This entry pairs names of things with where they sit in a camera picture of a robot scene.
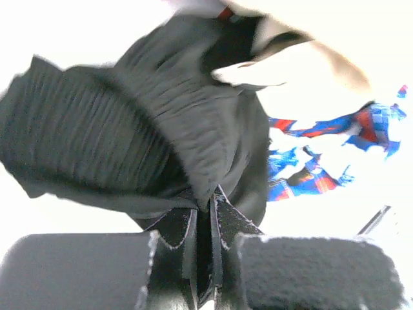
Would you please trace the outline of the pink patterned cloth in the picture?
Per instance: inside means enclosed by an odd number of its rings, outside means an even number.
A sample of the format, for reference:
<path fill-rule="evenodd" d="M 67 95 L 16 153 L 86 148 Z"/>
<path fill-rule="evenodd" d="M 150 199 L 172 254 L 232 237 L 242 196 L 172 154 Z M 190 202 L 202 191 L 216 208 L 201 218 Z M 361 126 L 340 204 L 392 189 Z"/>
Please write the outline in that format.
<path fill-rule="evenodd" d="M 268 119 L 213 70 L 250 59 L 258 18 L 178 15 L 113 65 L 61 70 L 34 57 L 1 98 L 1 163 L 31 198 L 155 218 L 208 211 L 221 187 L 258 224 Z"/>

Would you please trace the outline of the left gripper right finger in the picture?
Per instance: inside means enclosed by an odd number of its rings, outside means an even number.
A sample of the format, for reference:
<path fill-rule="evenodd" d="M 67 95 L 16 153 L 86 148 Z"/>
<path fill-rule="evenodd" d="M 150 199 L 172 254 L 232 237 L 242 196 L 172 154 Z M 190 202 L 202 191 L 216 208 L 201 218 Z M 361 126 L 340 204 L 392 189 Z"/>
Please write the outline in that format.
<path fill-rule="evenodd" d="M 210 199 L 212 285 L 216 309 L 248 309 L 245 286 L 239 275 L 236 236 L 262 232 L 239 212 L 218 186 Z"/>

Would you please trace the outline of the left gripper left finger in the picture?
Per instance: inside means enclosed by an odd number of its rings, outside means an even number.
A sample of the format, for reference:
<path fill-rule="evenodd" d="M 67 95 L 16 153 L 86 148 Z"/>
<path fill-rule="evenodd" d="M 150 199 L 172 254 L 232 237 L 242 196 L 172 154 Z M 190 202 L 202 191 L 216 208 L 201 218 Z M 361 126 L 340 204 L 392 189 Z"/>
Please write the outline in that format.
<path fill-rule="evenodd" d="M 135 308 L 196 309 L 197 212 L 181 209 L 135 222 L 143 229 Z"/>

